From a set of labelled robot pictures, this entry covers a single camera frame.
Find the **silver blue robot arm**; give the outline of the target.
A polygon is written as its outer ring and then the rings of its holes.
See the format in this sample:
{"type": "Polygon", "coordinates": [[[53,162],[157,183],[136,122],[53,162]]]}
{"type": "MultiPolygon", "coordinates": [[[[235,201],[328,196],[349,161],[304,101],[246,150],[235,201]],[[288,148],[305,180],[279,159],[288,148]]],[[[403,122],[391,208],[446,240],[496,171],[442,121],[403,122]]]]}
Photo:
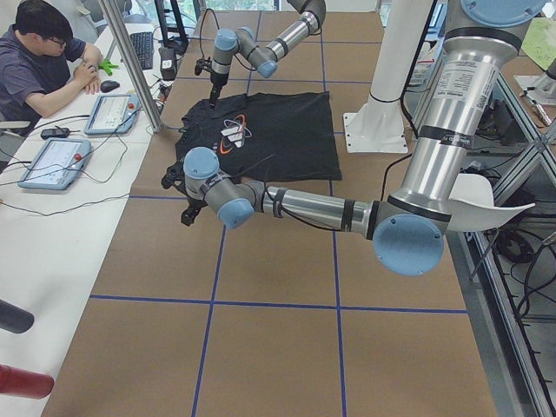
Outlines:
{"type": "Polygon", "coordinates": [[[264,46],[255,40],[248,27],[219,29],[216,32],[213,56],[208,67],[212,82],[208,99],[211,109],[215,108],[222,88],[228,82],[232,60],[236,55],[245,58],[260,76],[269,78],[276,72],[282,58],[307,37],[321,30],[327,14],[324,1],[291,1],[289,4],[299,13],[299,17],[264,46]]]}
{"type": "Polygon", "coordinates": [[[452,1],[442,60],[426,95],[407,170],[392,193],[365,202],[283,188],[271,179],[233,182],[215,153],[191,149],[183,158],[190,225],[204,208],[228,228],[254,213],[288,216],[314,228],[356,233],[377,260],[398,275],[423,275],[443,256],[447,232],[497,229],[522,212],[498,207],[490,182],[462,172],[501,68],[513,60],[541,1],[452,1]]]}

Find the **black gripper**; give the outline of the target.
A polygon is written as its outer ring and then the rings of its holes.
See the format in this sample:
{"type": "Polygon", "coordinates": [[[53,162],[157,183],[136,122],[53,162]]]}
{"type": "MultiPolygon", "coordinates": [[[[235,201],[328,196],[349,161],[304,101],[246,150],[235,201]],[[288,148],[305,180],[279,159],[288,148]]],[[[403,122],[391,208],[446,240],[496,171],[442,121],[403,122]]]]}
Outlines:
{"type": "Polygon", "coordinates": [[[191,226],[201,210],[207,206],[207,203],[191,196],[188,196],[187,200],[189,205],[181,214],[181,223],[185,226],[191,226]]]}
{"type": "Polygon", "coordinates": [[[208,104],[211,109],[214,109],[220,97],[222,86],[225,86],[228,83],[228,73],[221,74],[218,72],[212,72],[210,80],[213,83],[213,86],[209,94],[208,104]]]}

